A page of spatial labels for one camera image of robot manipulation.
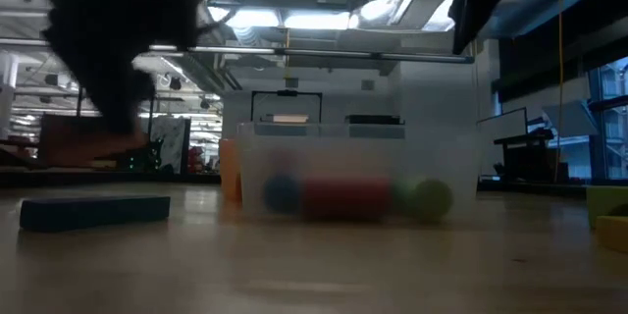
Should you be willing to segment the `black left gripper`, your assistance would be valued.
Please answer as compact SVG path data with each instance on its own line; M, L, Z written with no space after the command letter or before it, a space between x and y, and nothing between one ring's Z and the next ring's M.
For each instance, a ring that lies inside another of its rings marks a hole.
M134 132L138 106L155 93L151 74L131 60L153 44L188 49L206 32L198 19L201 0L49 1L43 36L68 62L109 132Z

